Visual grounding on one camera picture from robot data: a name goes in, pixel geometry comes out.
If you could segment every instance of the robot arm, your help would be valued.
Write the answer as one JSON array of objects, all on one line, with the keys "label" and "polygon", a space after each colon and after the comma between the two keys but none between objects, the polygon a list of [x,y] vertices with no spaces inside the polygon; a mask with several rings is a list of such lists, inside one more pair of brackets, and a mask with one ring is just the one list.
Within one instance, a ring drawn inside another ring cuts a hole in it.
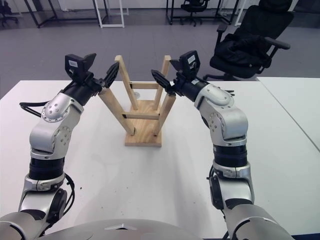
[{"label": "robot arm", "polygon": [[[95,79],[88,71],[95,56],[65,56],[65,70],[72,82],[44,105],[40,121],[31,131],[31,161],[19,209],[0,218],[1,236],[13,240],[38,238],[70,209],[74,183],[64,173],[64,163],[72,131],[83,106],[103,87],[110,87],[119,69],[119,63],[115,63],[104,79]],[[61,188],[65,178],[72,189],[68,200],[67,192]]]},{"label": "robot arm", "polygon": [[207,179],[212,204],[223,212],[230,239],[292,240],[263,208],[254,205],[246,148],[248,120],[235,106],[232,94],[197,77],[200,60],[196,51],[171,64],[177,70],[174,85],[158,71],[152,70],[152,75],[169,94],[175,92],[194,102],[210,130],[214,160]]}]

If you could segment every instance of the white wall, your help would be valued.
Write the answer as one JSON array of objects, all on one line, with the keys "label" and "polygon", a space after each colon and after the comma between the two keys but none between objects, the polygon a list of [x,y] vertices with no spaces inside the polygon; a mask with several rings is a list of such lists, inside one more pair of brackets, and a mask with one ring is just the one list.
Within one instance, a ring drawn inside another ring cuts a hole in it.
[{"label": "white wall", "polygon": [[[17,8],[16,8],[13,0],[6,0],[6,1],[8,2],[9,7],[11,8],[11,11],[12,11],[13,13],[17,13],[18,10],[17,10]],[[25,3],[24,0],[15,0],[15,3],[16,3],[16,5],[17,5],[17,7],[18,7],[18,9],[20,10],[21,13],[23,13],[23,12],[29,12],[29,11],[28,11],[28,8],[27,8],[27,5],[26,5],[26,3]],[[29,5],[30,5],[31,9],[32,9],[33,11],[35,11],[36,8],[35,8],[35,5],[33,4],[32,0],[28,0],[28,3],[29,3]]]},{"label": "white wall", "polygon": [[[63,10],[65,9],[92,9],[93,3],[91,0],[58,0]],[[252,5],[251,2],[255,0],[248,0],[248,6]],[[103,0],[97,0],[100,8],[103,8]],[[146,8],[146,9],[158,9],[165,8],[167,0],[122,0],[124,8]],[[119,0],[109,0],[112,8],[119,7]],[[175,0],[174,7],[180,8],[180,5],[184,3],[184,0]],[[224,0],[222,4],[225,8],[233,9],[235,0]],[[218,6],[217,0],[211,0],[208,4],[209,8],[216,8]]]},{"label": "white wall", "polygon": [[[297,2],[299,0],[293,0],[292,6],[290,11],[292,11]],[[13,4],[13,0],[7,0],[9,6],[12,9],[12,12],[16,13],[17,9]],[[36,10],[32,0],[28,0],[32,10]],[[62,10],[67,9],[93,9],[93,2],[92,0],[58,0],[60,7]],[[103,8],[103,0],[97,0],[99,8]],[[157,8],[165,8],[167,0],[122,0],[122,4],[124,8],[150,8],[150,9],[157,9]],[[174,7],[180,8],[180,5],[183,4],[184,0],[175,0]],[[240,1],[239,7],[242,6],[243,0]],[[249,6],[258,4],[259,0],[247,0],[245,4],[245,9]],[[27,6],[24,0],[15,0],[19,10],[21,12],[28,12]],[[119,8],[119,0],[109,0],[111,8]],[[223,0],[222,7],[227,9],[232,9],[235,5],[235,0]],[[208,8],[216,8],[218,6],[218,0],[211,0],[209,1]]]}]

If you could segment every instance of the chair armrest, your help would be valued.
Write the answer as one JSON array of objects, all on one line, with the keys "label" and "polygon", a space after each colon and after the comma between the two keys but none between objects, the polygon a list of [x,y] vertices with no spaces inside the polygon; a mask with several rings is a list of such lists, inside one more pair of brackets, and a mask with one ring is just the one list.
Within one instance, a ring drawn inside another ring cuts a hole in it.
[{"label": "chair armrest", "polygon": [[275,46],[278,49],[288,50],[291,48],[290,44],[288,44],[286,42],[278,41],[278,40],[275,40],[275,39],[268,37],[268,36],[265,37],[264,39],[266,40],[267,43]]},{"label": "chair armrest", "polygon": [[228,25],[225,23],[221,23],[218,26],[218,29],[216,30],[218,33],[224,33],[228,28]]}]

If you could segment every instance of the label sticker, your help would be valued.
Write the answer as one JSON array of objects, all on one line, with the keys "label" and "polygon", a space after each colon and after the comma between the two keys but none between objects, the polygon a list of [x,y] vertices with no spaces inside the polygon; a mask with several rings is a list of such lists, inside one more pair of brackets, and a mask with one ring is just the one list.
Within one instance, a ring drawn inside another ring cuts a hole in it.
[{"label": "label sticker", "polygon": [[193,80],[191,83],[193,84],[193,85],[196,85],[198,82],[200,82],[198,79],[195,79],[195,80]]},{"label": "label sticker", "polygon": [[195,55],[192,55],[191,57],[188,58],[188,63],[192,63],[194,60],[196,60]]},{"label": "label sticker", "polygon": [[76,61],[69,60],[69,65],[76,68],[78,67],[78,63]]}]

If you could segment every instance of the black office chair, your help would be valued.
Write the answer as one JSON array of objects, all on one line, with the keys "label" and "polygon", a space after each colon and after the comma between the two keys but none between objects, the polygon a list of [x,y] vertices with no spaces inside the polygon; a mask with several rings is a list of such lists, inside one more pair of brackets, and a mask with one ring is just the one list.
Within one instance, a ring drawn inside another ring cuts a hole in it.
[{"label": "black office chair", "polygon": [[16,18],[15,16],[6,16],[6,14],[11,15],[11,8],[8,5],[7,1],[2,1],[0,0],[0,14],[2,15],[2,21],[1,24],[4,27],[5,23],[7,22],[7,20],[12,20],[14,21],[16,24],[18,23],[18,18]]},{"label": "black office chair", "polygon": [[[278,49],[290,49],[289,44],[276,38],[294,18],[294,15],[288,12],[291,4],[292,0],[260,0],[258,6],[252,5],[248,8],[241,26],[234,34],[228,34],[222,42],[227,25],[221,24],[217,29],[218,37],[210,66],[225,74],[207,74],[203,79],[239,81],[235,77],[248,79],[270,67]],[[267,55],[272,46],[274,48],[271,54]]]},{"label": "black office chair", "polygon": [[184,24],[184,20],[189,20],[190,24],[194,23],[194,27],[197,26],[196,19],[200,21],[200,25],[202,24],[202,19],[200,17],[194,17],[194,13],[201,13],[208,7],[208,2],[210,0],[184,0],[184,3],[181,5],[181,8],[188,13],[190,13],[190,16],[187,17],[180,17],[180,24]]}]

